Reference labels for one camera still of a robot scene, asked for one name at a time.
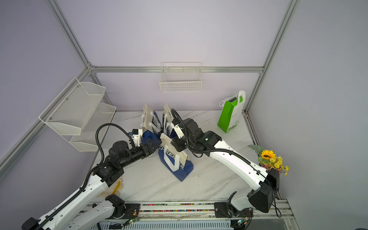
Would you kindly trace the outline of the white mesh two-tier shelf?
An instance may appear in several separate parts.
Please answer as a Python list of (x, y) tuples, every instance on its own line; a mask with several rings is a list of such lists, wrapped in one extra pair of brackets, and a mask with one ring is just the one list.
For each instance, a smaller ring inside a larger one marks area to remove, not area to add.
[(80, 152), (96, 152), (97, 129), (112, 121), (116, 107), (104, 103), (106, 88), (74, 78), (39, 115), (45, 125)]

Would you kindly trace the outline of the blue beige bag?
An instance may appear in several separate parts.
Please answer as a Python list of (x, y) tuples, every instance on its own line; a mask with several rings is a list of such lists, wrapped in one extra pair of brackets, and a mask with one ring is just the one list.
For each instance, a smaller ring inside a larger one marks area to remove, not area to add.
[(194, 166), (188, 154), (183, 150), (178, 152), (171, 144), (171, 139), (161, 134), (159, 157), (163, 165), (180, 181), (183, 182), (193, 171)]
[(143, 107), (141, 116), (142, 138), (141, 142), (147, 144), (148, 140), (159, 140), (162, 133), (162, 125), (157, 113), (147, 104)]
[(163, 111), (163, 133), (171, 139), (177, 137), (177, 134), (174, 130), (174, 124), (172, 122), (173, 116), (171, 110), (168, 104), (165, 104)]

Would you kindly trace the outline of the aluminium frame profiles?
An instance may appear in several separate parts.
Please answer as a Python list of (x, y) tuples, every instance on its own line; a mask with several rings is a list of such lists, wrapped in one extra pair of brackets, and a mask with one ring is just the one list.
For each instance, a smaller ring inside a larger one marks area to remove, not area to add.
[[(256, 82), (254, 91), (251, 93), (251, 99), (246, 106), (245, 110), (249, 111), (256, 94), (261, 86), (264, 77), (266, 76), (266, 72), (268, 71), (268, 66), (271, 64), (274, 55), (279, 47), (279, 44), (285, 34), (287, 26), (289, 25), (290, 20), (292, 19), (298, 5), (299, 1), (290, 1), (287, 6), (287, 10), (283, 16), (280, 27), (276, 34), (276, 37), (271, 45), (270, 51), (267, 55), (265, 64), (261, 67), (256, 66), (202, 66), (202, 67), (194, 67), (194, 66), (90, 66), (85, 53), (82, 51), (82, 48), (77, 41), (75, 34), (72, 32), (70, 24), (67, 22), (67, 19), (62, 12), (60, 5), (57, 1), (46, 1), (47, 6), (50, 8), (53, 13), (56, 21), (60, 25), (62, 31), (67, 36), (68, 41), (71, 43), (74, 51), (77, 53), (78, 57), (81, 59), (83, 63), (83, 70), (77, 76), (77, 80), (83, 80), (85, 77), (90, 76), (94, 82), (100, 84), (97, 73), (188, 73), (189, 71), (201, 71), (202, 73), (259, 73), (259, 78)], [(9, 150), (7, 155), (1, 159), (1, 180), (9, 174), (12, 168), (19, 162), (27, 149), (32, 145), (34, 140), (40, 131), (44, 128), (45, 124), (43, 121), (38, 120), (35, 122), (31, 128), (21, 137), (21, 139)]]

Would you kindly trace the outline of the yellow dotted work gloves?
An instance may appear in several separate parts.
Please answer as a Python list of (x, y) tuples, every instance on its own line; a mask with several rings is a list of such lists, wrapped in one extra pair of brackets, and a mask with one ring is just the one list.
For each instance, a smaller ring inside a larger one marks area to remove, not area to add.
[(111, 194), (115, 194), (117, 196), (120, 196), (120, 192), (123, 189), (123, 179), (119, 178), (116, 182), (114, 182), (110, 187), (108, 187), (101, 196), (107, 197)]

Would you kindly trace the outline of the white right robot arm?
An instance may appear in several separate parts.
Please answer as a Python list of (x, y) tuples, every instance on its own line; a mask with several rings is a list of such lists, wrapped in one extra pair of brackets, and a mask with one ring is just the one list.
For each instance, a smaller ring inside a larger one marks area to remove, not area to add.
[(203, 132), (191, 118), (175, 118), (172, 127), (177, 134), (172, 145), (177, 151), (189, 150), (197, 158), (213, 158), (248, 184), (249, 189), (245, 192), (231, 194), (227, 201), (229, 212), (240, 212), (251, 207), (263, 213), (270, 211), (279, 190), (279, 173), (275, 169), (267, 170), (251, 162), (213, 131)]

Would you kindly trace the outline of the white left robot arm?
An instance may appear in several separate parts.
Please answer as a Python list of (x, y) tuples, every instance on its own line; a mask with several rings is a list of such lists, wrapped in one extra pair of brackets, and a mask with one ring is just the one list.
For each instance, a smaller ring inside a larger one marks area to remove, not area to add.
[[(121, 130), (128, 137), (132, 148), (129, 148), (126, 141), (117, 141), (105, 157), (99, 141), (99, 132), (107, 126)], [(113, 185), (124, 174), (126, 166), (147, 158), (162, 143), (160, 139), (147, 140), (137, 147), (132, 137), (122, 127), (113, 123), (101, 125), (95, 133), (95, 140), (102, 158), (100, 163), (89, 170), (82, 186), (44, 216), (39, 219), (29, 218), (23, 223), (23, 230), (59, 230), (65, 227), (92, 199)]]

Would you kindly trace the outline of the green white takeout bag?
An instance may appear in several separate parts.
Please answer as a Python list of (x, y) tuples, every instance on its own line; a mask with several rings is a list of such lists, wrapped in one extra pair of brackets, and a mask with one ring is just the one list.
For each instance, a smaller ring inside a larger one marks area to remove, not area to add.
[(219, 106), (222, 111), (218, 120), (218, 127), (225, 133), (238, 125), (245, 102), (246, 92), (243, 90), (220, 102)]

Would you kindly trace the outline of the sunflower bouquet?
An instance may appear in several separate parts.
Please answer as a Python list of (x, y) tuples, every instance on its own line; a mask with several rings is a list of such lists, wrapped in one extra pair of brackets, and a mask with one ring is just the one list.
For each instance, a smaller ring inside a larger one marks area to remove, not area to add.
[(283, 164), (283, 158), (277, 156), (272, 150), (265, 149), (259, 145), (248, 145), (258, 155), (258, 164), (267, 170), (275, 169), (277, 172), (288, 175), (290, 168)]

